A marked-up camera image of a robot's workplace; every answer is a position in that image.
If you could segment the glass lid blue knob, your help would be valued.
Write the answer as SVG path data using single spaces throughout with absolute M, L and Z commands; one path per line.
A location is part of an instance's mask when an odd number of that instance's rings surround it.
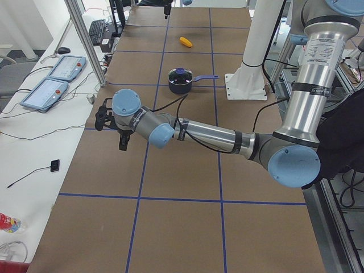
M 186 85 L 192 82 L 193 74 L 185 68 L 174 68 L 168 72 L 168 82 L 174 85 Z

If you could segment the yellow corn cob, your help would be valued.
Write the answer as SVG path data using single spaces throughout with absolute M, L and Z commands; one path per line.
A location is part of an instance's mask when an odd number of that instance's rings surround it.
M 190 40 L 188 40 L 187 38 L 185 38 L 185 37 L 180 37 L 179 38 L 179 42 L 182 45 L 184 45 L 184 46 L 186 46 L 188 48 L 192 48 L 193 47 L 193 43 Z

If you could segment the small metal cylinder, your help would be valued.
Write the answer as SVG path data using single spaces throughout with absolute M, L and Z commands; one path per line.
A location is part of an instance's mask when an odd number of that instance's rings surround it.
M 88 94 L 86 96 L 87 100 L 89 101 L 90 104 L 94 104 L 95 102 L 95 95 L 94 94 Z

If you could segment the small black square device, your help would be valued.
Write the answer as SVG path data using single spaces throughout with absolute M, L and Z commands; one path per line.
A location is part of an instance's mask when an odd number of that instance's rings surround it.
M 50 165 L 50 172 L 56 172 L 60 169 L 60 160 L 52 160 Z

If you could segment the far blue teach pendant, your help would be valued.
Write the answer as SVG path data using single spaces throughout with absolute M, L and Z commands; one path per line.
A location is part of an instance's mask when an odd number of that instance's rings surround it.
M 54 65 L 48 77 L 61 81 L 72 82 L 78 77 L 86 65 L 86 57 L 63 55 Z

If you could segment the blue teach pendant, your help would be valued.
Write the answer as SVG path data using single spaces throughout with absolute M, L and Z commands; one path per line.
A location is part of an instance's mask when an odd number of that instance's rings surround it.
M 66 81 L 46 77 L 25 96 L 20 105 L 45 113 L 61 99 L 68 86 Z
M 63 55 L 54 65 L 48 77 L 61 81 L 72 82 L 78 77 L 86 65 L 86 57 Z

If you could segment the near blue teach pendant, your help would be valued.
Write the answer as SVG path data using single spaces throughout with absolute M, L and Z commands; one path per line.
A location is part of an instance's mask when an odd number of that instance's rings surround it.
M 25 96 L 20 105 L 45 113 L 61 99 L 68 86 L 66 81 L 46 77 Z

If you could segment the black computer mouse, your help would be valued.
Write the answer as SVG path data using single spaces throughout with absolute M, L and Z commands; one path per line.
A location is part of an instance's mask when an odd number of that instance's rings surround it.
M 57 53 L 60 54 L 60 55 L 67 54 L 67 53 L 70 53 L 70 52 L 71 52 L 71 49 L 68 48 L 68 47 L 59 47 L 57 49 Z

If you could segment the black keyboard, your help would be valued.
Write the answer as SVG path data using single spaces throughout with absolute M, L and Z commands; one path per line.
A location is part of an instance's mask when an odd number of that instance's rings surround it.
M 89 27 L 89 36 L 94 46 L 100 45 L 102 42 L 105 23 L 104 19 L 94 20 Z

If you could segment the red patterned bottle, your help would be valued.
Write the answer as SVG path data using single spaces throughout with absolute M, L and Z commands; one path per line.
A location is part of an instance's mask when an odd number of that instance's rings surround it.
M 7 233 L 20 231 L 22 223 L 19 219 L 12 218 L 6 214 L 0 213 L 0 229 Z

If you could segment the person in black jacket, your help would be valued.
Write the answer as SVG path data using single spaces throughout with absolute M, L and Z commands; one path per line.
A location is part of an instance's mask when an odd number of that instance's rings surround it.
M 363 89 L 350 95 L 324 117 L 316 131 L 321 168 L 316 178 L 302 189 L 308 189 L 322 179 L 334 178 L 347 166 L 363 172 Z

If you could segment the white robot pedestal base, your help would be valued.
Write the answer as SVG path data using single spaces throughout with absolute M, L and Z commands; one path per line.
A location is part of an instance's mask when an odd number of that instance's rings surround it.
M 225 75 L 227 99 L 262 101 L 267 99 L 263 62 L 284 5 L 284 1 L 256 2 L 241 66 L 233 74 Z

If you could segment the aluminium frame post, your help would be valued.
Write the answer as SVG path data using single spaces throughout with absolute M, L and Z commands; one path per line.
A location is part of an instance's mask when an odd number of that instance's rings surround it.
M 86 29 L 82 13 L 77 4 L 77 1 L 65 0 L 64 2 L 68 9 L 70 18 L 75 26 L 78 37 L 83 45 L 84 50 L 86 51 L 88 60 L 92 66 L 94 74 L 96 75 L 98 83 L 100 87 L 104 87 L 106 85 L 106 78 L 103 70 L 101 69 L 99 59 L 89 37 L 88 30 Z

